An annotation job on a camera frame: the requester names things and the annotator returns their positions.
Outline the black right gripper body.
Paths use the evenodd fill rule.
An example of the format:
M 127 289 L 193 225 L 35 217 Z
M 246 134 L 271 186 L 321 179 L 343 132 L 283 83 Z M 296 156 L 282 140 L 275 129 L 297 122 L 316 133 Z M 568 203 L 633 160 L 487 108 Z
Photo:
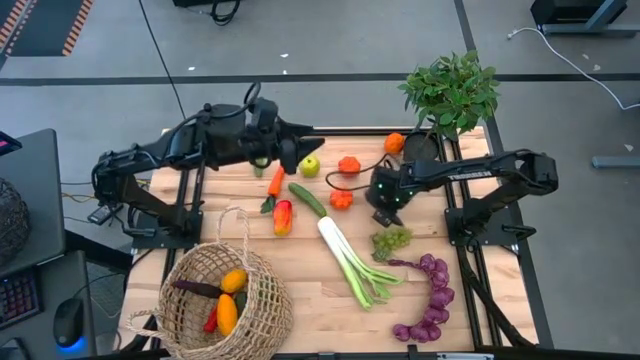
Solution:
M 378 209 L 374 212 L 372 218 L 385 228 L 388 228 L 391 225 L 397 225 L 400 227 L 403 226 L 402 220 L 397 216 L 395 212 L 387 212 Z

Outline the green apple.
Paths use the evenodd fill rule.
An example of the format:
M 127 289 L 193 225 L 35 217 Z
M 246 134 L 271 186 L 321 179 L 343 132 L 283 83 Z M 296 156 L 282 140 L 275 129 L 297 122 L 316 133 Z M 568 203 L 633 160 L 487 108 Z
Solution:
M 321 168 L 321 163 L 316 155 L 308 155 L 299 163 L 299 171 L 305 178 L 316 177 Z

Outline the green grape bunch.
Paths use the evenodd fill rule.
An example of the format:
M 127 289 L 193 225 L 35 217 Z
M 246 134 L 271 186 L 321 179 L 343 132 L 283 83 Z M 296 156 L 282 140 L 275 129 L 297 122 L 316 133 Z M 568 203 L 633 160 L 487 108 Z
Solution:
M 413 232 L 405 227 L 390 227 L 374 233 L 370 240 L 373 245 L 372 258 L 376 262 L 386 262 L 395 251 L 409 245 Z

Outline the orange carrot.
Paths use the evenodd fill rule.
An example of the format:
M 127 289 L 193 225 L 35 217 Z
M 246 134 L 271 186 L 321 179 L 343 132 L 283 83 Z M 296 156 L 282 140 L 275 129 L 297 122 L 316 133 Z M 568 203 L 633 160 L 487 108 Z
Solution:
M 284 168 L 282 166 L 279 166 L 268 187 L 267 198 L 261 204 L 261 208 L 260 208 L 261 214 L 266 214 L 273 211 L 276 204 L 276 200 L 281 191 L 284 175 L 285 175 Z

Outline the red orange crinkled tomato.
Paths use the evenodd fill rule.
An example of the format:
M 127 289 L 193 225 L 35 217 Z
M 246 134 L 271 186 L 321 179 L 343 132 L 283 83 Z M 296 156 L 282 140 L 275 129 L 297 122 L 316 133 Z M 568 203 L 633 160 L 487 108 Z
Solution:
M 338 162 L 338 171 L 345 177 L 357 176 L 361 171 L 361 164 L 356 157 L 345 156 Z
M 353 204 L 351 191 L 333 190 L 329 198 L 330 205 L 337 210 L 346 210 Z

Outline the white green leek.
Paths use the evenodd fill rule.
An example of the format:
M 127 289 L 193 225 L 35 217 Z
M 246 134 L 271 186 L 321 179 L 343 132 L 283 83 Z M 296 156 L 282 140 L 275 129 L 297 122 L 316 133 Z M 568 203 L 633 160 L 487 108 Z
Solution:
M 375 304 L 386 304 L 392 297 L 387 286 L 400 285 L 403 280 L 374 269 L 361 260 L 336 222 L 330 217 L 321 218 L 317 227 L 360 306 L 369 311 Z

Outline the red yellow mango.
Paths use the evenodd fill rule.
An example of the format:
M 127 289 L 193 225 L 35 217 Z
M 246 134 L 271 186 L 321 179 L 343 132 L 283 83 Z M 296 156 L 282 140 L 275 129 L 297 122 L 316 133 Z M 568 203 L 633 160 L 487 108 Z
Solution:
M 293 224 L 293 206 L 289 200 L 278 201 L 273 209 L 273 231 L 276 236 L 286 236 Z

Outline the round orange fruit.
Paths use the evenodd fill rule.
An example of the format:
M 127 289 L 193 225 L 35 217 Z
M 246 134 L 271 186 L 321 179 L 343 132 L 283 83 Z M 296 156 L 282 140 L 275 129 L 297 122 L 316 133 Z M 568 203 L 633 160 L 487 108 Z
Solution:
M 390 133 L 384 141 L 384 151 L 388 154 L 397 155 L 403 151 L 405 137 L 397 132 Z

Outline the purple onion braid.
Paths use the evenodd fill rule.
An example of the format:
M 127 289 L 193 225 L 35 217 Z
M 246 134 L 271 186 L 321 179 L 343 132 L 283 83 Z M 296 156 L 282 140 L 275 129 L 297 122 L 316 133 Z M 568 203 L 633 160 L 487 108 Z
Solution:
M 392 328 L 394 337 L 401 342 L 413 340 L 418 343 L 437 341 L 442 332 L 440 325 L 450 318 L 447 306 L 454 300 L 455 291 L 449 287 L 447 263 L 431 254 L 423 255 L 418 263 L 391 259 L 391 266 L 405 266 L 422 271 L 429 280 L 430 298 L 422 318 L 414 325 L 396 324 Z

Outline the yellow lemon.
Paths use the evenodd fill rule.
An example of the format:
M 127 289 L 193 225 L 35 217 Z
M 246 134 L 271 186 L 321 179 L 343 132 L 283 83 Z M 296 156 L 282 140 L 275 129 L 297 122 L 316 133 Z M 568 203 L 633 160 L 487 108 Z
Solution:
M 247 281 L 248 274 L 244 269 L 234 269 L 222 278 L 220 289 L 224 293 L 233 294 L 243 289 Z

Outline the dark purple eggplant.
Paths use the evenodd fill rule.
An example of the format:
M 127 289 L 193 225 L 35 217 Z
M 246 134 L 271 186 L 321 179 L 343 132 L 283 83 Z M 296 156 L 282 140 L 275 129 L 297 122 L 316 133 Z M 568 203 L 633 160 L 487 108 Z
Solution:
M 214 285 L 187 280 L 176 280 L 172 286 L 211 299 L 218 299 L 223 294 L 223 291 Z

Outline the yellow orange oval fruit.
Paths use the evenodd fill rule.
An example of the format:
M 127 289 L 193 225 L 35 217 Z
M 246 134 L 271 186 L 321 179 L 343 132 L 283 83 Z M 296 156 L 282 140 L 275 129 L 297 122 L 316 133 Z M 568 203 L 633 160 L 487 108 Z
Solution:
M 238 310 L 234 299 L 228 294 L 222 294 L 217 303 L 217 325 L 223 336 L 232 333 L 238 322 Z

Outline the woven straw basket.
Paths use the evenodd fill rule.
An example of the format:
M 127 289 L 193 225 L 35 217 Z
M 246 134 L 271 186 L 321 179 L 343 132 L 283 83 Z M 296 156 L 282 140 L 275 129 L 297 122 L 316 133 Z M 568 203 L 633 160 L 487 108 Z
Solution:
M 215 240 L 183 255 L 163 282 L 158 304 L 131 313 L 125 327 L 141 336 L 161 340 L 177 360 L 270 360 L 293 328 L 293 303 L 270 263 L 252 252 L 249 217 L 240 207 L 220 214 Z M 204 326 L 212 310 L 221 313 L 220 301 L 197 295 L 173 284 L 179 280 L 221 287 L 234 270 L 247 274 L 240 290 L 247 301 L 228 334 L 218 325 L 212 333 Z

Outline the black hazard striped mat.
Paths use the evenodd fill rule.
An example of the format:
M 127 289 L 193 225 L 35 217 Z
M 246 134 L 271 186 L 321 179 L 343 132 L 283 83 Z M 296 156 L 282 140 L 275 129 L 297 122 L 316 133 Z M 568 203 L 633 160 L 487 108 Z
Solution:
M 0 56 L 70 56 L 95 0 L 0 0 Z

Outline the black computer mouse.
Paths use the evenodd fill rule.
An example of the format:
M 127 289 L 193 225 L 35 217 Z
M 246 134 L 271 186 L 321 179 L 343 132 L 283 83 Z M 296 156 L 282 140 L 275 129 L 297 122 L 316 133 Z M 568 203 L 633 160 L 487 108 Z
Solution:
M 53 318 L 53 336 L 58 347 L 70 348 L 82 337 L 84 305 L 69 298 L 59 304 Z

